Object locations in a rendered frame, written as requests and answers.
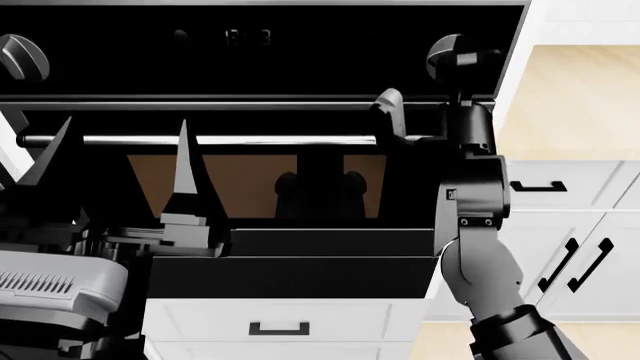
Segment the white drawer below oven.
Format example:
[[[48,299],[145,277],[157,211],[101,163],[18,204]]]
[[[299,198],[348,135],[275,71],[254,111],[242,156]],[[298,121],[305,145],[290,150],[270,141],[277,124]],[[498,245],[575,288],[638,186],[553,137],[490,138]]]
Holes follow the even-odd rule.
[[[435,257],[157,257],[143,332],[160,360],[408,360]],[[249,324],[309,322],[309,336]]]

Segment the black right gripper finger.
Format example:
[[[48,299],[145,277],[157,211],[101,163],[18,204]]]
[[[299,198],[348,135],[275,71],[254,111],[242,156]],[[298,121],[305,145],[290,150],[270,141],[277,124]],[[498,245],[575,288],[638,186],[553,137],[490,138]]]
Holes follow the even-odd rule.
[[[475,95],[493,95],[501,66],[500,50],[458,53],[453,68],[451,103],[462,104]]]

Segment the black built-in oven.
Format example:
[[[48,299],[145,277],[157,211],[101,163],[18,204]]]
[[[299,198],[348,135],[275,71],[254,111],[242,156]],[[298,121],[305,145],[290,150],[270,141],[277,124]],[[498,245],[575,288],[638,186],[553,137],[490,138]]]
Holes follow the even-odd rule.
[[[0,36],[28,38],[47,57],[40,82],[0,63],[0,107],[24,131],[40,111],[211,110],[239,105],[449,101],[426,57],[445,35],[458,50],[502,52],[493,110],[531,0],[0,0]],[[179,42],[181,29],[189,40]],[[227,29],[269,29],[265,47],[229,47]],[[22,145],[38,150],[36,146]]]

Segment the dark grey temperature knob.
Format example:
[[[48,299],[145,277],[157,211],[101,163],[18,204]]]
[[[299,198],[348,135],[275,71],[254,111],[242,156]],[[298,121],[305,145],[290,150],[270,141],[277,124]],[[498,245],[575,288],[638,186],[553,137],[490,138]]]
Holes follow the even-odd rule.
[[[430,48],[426,57],[426,69],[432,80],[441,82],[438,68],[443,68],[450,58],[457,56],[455,52],[456,43],[461,40],[462,34],[454,33],[445,35],[436,41]]]

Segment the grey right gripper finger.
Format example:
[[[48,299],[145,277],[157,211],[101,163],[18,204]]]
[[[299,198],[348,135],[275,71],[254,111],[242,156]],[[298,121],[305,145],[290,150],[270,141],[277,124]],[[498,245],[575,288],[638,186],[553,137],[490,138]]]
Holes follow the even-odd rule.
[[[407,133],[403,95],[397,89],[382,92],[369,108],[375,125],[378,147],[427,146],[441,139],[434,136],[409,135]]]

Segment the white cabinet drawer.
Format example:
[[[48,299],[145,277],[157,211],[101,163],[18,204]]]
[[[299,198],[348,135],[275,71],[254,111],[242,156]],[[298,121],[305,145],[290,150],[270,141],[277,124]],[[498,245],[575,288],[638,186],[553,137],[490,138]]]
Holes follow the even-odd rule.
[[[515,192],[514,209],[611,209],[640,176],[640,161],[508,161],[508,180],[524,186],[561,181],[567,192]]]

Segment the white cabinet door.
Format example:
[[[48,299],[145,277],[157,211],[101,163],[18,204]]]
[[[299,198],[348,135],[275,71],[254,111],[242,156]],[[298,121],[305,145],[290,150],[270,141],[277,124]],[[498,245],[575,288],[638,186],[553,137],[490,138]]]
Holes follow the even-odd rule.
[[[548,277],[558,266],[567,251],[564,245],[575,238],[579,245],[597,227],[604,212],[513,212],[504,221],[498,236],[516,259],[523,272],[520,293],[525,302],[536,305],[540,314],[553,322],[604,322],[606,317],[595,314],[578,302],[581,310],[565,312],[556,307],[573,299],[570,290],[561,290],[567,281],[560,275],[551,287],[542,293],[537,283]]]
[[[580,302],[593,313],[604,315],[604,322],[640,322],[640,212],[604,215],[563,269],[567,281],[560,289],[569,290],[568,281],[584,274],[601,254],[598,245],[604,238],[611,239],[613,250],[574,293],[574,298],[556,308],[580,313],[576,305]]]

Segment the grey oven knob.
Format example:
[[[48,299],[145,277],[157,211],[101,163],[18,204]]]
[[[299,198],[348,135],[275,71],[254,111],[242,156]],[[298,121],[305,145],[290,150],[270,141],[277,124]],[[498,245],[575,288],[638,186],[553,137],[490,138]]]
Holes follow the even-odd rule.
[[[0,63],[15,80],[40,82],[50,74],[44,52],[28,38],[16,34],[0,36]]]

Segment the oven digital clock display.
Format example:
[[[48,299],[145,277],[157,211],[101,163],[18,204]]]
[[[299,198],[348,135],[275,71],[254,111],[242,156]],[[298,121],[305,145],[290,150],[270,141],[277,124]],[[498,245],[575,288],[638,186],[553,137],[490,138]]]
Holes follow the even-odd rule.
[[[227,29],[226,44],[229,47],[265,47],[271,43],[269,29]]]

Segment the pointed left gripper finger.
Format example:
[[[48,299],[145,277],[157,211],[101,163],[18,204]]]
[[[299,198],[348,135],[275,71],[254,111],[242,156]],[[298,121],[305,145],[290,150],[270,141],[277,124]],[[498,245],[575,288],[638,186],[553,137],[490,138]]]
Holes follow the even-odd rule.
[[[21,195],[73,195],[78,176],[74,156],[83,145],[81,124],[70,116],[15,190]]]
[[[161,212],[164,239],[182,248],[222,248],[229,218],[207,172],[188,120],[181,125],[173,194]]]

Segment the black oven door with window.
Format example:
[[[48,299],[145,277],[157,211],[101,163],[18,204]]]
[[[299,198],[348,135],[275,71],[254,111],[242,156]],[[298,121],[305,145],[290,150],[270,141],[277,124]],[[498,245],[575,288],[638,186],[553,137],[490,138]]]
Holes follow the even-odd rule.
[[[200,146],[229,218],[231,254],[266,257],[417,257],[434,251],[446,145],[444,107],[404,103],[407,133],[427,146]],[[40,111],[17,137],[41,153],[72,116],[84,135],[372,135],[372,104],[239,105],[211,110]],[[155,218],[174,188],[177,146],[87,146],[94,164]]]

